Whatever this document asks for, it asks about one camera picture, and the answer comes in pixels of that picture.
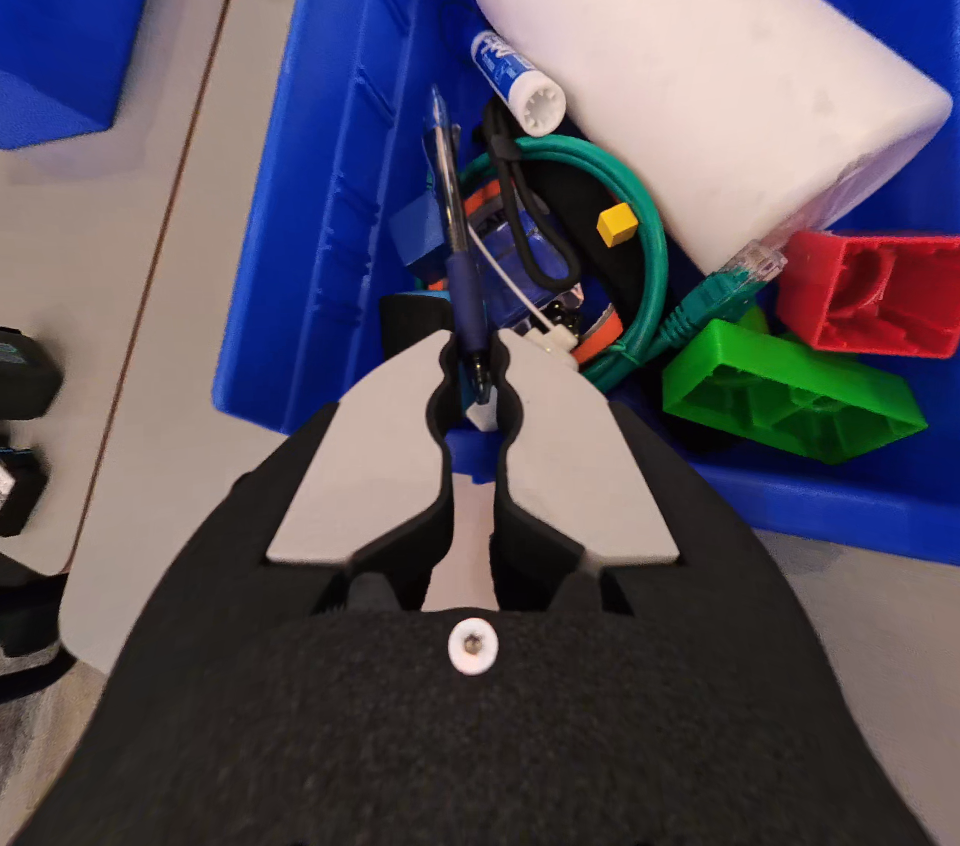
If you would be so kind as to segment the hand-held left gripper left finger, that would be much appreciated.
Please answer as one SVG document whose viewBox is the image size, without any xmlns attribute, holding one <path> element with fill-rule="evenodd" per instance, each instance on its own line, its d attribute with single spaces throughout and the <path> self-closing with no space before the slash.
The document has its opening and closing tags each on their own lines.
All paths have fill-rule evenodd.
<svg viewBox="0 0 960 846">
<path fill-rule="evenodd" d="M 445 450 L 428 408 L 448 378 L 449 346 L 453 334 L 437 330 L 342 396 L 268 547 L 270 562 L 348 564 L 440 497 Z"/>
</svg>

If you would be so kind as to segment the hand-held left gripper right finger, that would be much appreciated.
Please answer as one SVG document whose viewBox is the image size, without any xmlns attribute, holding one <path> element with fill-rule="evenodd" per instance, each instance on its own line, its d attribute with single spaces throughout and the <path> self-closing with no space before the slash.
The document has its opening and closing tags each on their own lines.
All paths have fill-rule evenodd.
<svg viewBox="0 0 960 846">
<path fill-rule="evenodd" d="M 505 329 L 497 338 L 508 510 L 571 540 L 585 566 L 674 564 L 677 543 L 606 397 L 570 357 Z"/>
</svg>

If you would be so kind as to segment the white cable tie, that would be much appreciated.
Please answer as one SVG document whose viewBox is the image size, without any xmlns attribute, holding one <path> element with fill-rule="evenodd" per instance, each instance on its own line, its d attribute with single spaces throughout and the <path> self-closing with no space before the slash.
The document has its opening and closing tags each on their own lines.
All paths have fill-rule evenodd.
<svg viewBox="0 0 960 846">
<path fill-rule="evenodd" d="M 477 250 L 483 255 L 486 263 L 495 271 L 504 285 L 513 293 L 513 295 L 523 304 L 531 316 L 541 326 L 540 331 L 529 330 L 525 338 L 544 349 L 551 355 L 560 359 L 568 359 L 573 363 L 572 368 L 577 368 L 577 363 L 573 359 L 571 352 L 579 344 L 579 340 L 562 324 L 555 324 L 550 321 L 546 315 L 523 293 L 522 289 L 512 280 L 507 272 L 503 270 L 497 259 L 490 253 L 483 244 L 476 230 L 467 226 L 470 238 L 473 240 Z"/>
</svg>

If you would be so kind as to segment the blue black whiteboard eraser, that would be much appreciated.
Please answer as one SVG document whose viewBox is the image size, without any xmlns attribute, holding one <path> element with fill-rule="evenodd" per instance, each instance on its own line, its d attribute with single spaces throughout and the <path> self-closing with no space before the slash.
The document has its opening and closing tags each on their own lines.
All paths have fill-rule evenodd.
<svg viewBox="0 0 960 846">
<path fill-rule="evenodd" d="M 383 360 L 388 361 L 437 331 L 454 332 L 447 291 L 418 290 L 384 296 L 378 303 Z"/>
</svg>

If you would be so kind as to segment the blue cube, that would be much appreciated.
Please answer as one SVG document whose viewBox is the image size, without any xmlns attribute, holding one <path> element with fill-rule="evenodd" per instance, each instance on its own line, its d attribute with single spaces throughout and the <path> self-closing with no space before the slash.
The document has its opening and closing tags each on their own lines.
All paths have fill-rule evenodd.
<svg viewBox="0 0 960 846">
<path fill-rule="evenodd" d="M 450 247 L 432 190 L 402 207 L 390 218 L 389 228 L 399 261 L 411 275 L 428 284 L 447 276 Z"/>
</svg>

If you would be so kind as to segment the blue ballpoint pen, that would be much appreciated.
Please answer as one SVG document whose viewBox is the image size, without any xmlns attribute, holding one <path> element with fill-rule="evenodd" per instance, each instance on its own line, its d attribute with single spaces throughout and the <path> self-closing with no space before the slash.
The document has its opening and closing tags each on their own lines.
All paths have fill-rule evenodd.
<svg viewBox="0 0 960 846">
<path fill-rule="evenodd" d="M 471 253 L 471 230 L 458 177 L 453 124 L 436 84 L 429 87 L 426 96 L 422 143 L 449 249 L 445 271 L 460 357 L 475 401 L 485 406 L 493 389 L 490 333 L 481 281 Z"/>
</svg>

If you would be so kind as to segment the red object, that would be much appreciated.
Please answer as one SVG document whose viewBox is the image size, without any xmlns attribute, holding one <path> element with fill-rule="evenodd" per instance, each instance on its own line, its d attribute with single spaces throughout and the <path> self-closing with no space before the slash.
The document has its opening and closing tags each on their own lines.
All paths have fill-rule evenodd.
<svg viewBox="0 0 960 846">
<path fill-rule="evenodd" d="M 775 313 L 810 348 L 944 360 L 959 343 L 957 235 L 794 234 Z"/>
</svg>

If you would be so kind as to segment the blue whiteboard marker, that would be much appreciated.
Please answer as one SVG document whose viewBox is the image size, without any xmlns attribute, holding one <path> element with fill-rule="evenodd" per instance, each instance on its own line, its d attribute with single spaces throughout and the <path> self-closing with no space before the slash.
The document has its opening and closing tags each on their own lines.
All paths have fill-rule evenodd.
<svg viewBox="0 0 960 846">
<path fill-rule="evenodd" d="M 492 30 L 477 33 L 470 57 L 523 132 L 544 138 L 567 115 L 567 97 L 553 79 Z"/>
</svg>

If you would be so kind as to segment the orange rimmed round object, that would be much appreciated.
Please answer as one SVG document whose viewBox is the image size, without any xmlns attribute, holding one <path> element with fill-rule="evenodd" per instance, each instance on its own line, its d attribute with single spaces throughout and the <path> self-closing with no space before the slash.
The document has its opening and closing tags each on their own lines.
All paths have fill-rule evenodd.
<svg viewBox="0 0 960 846">
<path fill-rule="evenodd" d="M 477 233 L 480 227 L 491 219 L 494 220 L 494 225 L 503 220 L 507 221 L 498 180 L 491 180 L 476 189 L 465 200 L 464 208 L 469 225 Z M 609 301 L 606 291 L 595 276 L 583 273 L 577 282 L 581 283 L 583 296 L 578 309 L 564 309 L 561 302 L 555 300 L 541 311 L 553 323 L 564 325 L 579 340 L 571 355 L 584 369 L 621 337 L 624 326 L 615 306 Z M 532 326 L 527 331 L 520 327 L 510 329 L 519 335 L 525 335 L 531 329 L 540 331 L 542 327 L 532 317 Z"/>
</svg>

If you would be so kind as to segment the green toy brick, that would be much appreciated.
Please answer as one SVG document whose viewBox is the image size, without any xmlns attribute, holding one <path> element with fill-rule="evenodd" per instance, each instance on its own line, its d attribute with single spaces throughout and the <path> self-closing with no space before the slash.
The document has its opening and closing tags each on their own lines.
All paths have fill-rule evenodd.
<svg viewBox="0 0 960 846">
<path fill-rule="evenodd" d="M 899 375 L 719 320 L 661 388 L 669 415 L 832 466 L 929 428 Z"/>
</svg>

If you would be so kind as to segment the small yellow cube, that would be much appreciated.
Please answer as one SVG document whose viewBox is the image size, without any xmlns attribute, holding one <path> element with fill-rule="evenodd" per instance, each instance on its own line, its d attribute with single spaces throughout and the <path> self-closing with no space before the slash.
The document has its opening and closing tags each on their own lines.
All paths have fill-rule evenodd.
<svg viewBox="0 0 960 846">
<path fill-rule="evenodd" d="M 599 213 L 596 231 L 604 246 L 612 250 L 634 238 L 641 220 L 627 202 L 614 204 Z"/>
</svg>

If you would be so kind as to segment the black box device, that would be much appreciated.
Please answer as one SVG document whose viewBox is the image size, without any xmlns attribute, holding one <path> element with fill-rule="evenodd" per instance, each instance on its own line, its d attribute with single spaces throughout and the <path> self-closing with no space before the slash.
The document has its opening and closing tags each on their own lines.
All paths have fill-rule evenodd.
<svg viewBox="0 0 960 846">
<path fill-rule="evenodd" d="M 41 458 L 31 449 L 1 447 L 1 537 L 22 533 L 48 482 Z"/>
</svg>

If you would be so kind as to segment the black device green display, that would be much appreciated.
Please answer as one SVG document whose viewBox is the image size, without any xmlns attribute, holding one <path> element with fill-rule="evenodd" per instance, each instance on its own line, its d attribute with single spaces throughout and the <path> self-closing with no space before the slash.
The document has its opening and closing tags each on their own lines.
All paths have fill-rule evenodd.
<svg viewBox="0 0 960 846">
<path fill-rule="evenodd" d="M 1 328 L 1 420 L 38 419 L 49 411 L 64 382 L 61 367 L 36 340 Z"/>
</svg>

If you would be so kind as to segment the white device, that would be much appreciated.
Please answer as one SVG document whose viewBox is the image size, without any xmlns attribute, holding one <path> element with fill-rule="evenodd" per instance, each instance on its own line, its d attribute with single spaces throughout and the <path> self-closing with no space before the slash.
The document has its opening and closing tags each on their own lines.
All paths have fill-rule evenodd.
<svg viewBox="0 0 960 846">
<path fill-rule="evenodd" d="M 704 274 L 827 228 L 940 132 L 948 92 L 825 0 L 476 0 Z"/>
</svg>

